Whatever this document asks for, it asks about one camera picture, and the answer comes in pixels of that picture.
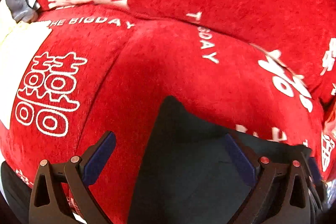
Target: red rivet head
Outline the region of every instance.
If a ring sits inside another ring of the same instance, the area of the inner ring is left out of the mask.
[[[294,161],[293,161],[293,165],[294,165],[295,167],[299,167],[299,166],[300,166],[300,163],[299,163],[297,160],[294,160]]]
[[[267,163],[269,163],[269,159],[267,157],[261,157],[260,162],[264,163],[264,164],[267,164]]]

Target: white paper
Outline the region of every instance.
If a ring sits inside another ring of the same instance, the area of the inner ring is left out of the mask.
[[[0,120],[9,129],[11,112],[21,79],[35,53],[50,34],[50,21],[17,26],[0,46]]]
[[[11,11],[6,5],[5,0],[0,1],[0,46],[6,36],[16,26],[15,20],[12,18]]]

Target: metal rivet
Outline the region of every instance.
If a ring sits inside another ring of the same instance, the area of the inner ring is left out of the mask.
[[[48,163],[47,160],[41,160],[40,165],[41,165],[41,166],[46,166],[47,163]]]
[[[78,161],[79,161],[79,157],[78,156],[74,156],[74,157],[71,158],[71,162],[74,163],[74,164],[76,162],[78,162]]]
[[[269,163],[269,159],[267,157],[261,157],[260,162],[264,163],[264,164],[267,164],[267,163]]]
[[[300,166],[300,163],[299,163],[297,160],[294,160],[294,161],[293,161],[293,165],[294,165],[295,167],[299,167],[299,166]]]

